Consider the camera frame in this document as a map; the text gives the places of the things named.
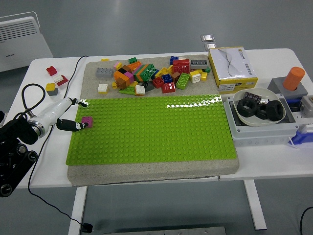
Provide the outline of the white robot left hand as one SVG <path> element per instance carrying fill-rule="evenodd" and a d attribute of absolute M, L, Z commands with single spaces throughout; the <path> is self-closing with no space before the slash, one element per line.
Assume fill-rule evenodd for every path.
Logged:
<path fill-rule="evenodd" d="M 87 107 L 84 101 L 79 101 L 76 98 L 64 98 L 44 109 L 37 117 L 37 122 L 40 127 L 48 128 L 52 125 L 57 126 L 58 129 L 64 131 L 76 132 L 89 126 L 87 122 L 75 122 L 67 119 L 60 119 L 60 117 L 73 105 L 81 105 Z"/>

